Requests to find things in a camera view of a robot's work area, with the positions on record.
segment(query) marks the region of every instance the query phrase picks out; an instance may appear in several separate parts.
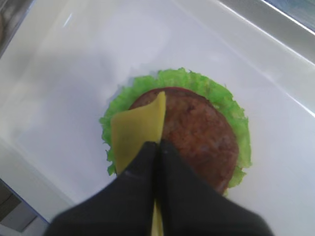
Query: white surface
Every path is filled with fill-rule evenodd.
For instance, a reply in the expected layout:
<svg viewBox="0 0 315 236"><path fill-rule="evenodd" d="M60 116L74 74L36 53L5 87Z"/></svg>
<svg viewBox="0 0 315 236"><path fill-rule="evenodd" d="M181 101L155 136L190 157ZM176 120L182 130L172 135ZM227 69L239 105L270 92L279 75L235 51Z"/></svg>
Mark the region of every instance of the white surface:
<svg viewBox="0 0 315 236"><path fill-rule="evenodd" d="M0 177L48 220L92 196L112 179L98 124L109 102L133 76L185 67L225 84L249 116L253 167L229 197L278 236L313 235L315 120L299 103L315 107L303 89L314 65L215 1L177 2L202 24L167 0L67 1L25 70L6 70Z"/></svg>

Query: cheese slice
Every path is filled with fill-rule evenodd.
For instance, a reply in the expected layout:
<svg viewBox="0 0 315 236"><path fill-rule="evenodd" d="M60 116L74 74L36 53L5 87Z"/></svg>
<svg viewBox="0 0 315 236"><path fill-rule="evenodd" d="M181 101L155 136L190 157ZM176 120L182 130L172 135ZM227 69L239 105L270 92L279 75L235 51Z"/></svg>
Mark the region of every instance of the cheese slice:
<svg viewBox="0 0 315 236"><path fill-rule="evenodd" d="M160 143L165 110L165 92L160 92L152 103L113 116L112 148L118 174L136 157L146 141Z"/></svg>

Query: hamburger patty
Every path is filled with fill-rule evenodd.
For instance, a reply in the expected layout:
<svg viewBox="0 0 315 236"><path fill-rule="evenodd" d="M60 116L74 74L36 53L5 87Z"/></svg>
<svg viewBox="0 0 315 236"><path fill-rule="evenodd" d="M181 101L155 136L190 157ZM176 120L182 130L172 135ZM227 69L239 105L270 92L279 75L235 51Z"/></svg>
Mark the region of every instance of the hamburger patty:
<svg viewBox="0 0 315 236"><path fill-rule="evenodd" d="M193 170L222 194L239 153L231 126L206 98L183 88L151 90L130 109L149 104L161 91L166 94L162 138L170 141Z"/></svg>

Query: lettuce leaf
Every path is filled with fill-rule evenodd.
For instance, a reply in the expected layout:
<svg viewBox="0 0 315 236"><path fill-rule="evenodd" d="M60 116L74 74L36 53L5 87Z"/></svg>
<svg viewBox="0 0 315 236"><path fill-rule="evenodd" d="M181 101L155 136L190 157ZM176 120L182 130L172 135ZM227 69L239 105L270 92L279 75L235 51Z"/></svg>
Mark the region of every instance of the lettuce leaf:
<svg viewBox="0 0 315 236"><path fill-rule="evenodd" d="M252 164L248 118L244 114L244 109L233 100L232 93L226 87L199 73L187 72L184 68L159 71L157 78L150 75L134 78L133 85L123 88L122 92L109 104L104 116L99 119L103 128L102 139L111 146L110 120L114 114L128 110L133 102L145 92L164 87L182 87L194 91L206 97L225 116L236 135L240 151L229 187L240 184L246 174L242 169ZM112 162L112 165L108 167L108 174L112 175L115 173L115 158L112 149L107 152L107 160Z"/></svg>

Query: white plate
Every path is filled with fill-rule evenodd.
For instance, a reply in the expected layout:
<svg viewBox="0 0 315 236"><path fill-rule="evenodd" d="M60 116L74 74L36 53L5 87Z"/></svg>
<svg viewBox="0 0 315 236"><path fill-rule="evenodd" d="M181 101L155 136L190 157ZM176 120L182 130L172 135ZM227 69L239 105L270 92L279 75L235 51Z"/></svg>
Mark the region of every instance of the white plate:
<svg viewBox="0 0 315 236"><path fill-rule="evenodd" d="M98 119L109 102L134 76L185 67L226 85L250 119L253 166L229 198L276 235L313 235L315 120L305 106L315 103L301 89L313 64L216 1L178 1L199 21L167 0L59 0L57 18L40 10L48 2L37 1L0 61L0 177L35 210L51 220L105 187ZM51 24L35 30L32 17Z"/></svg>

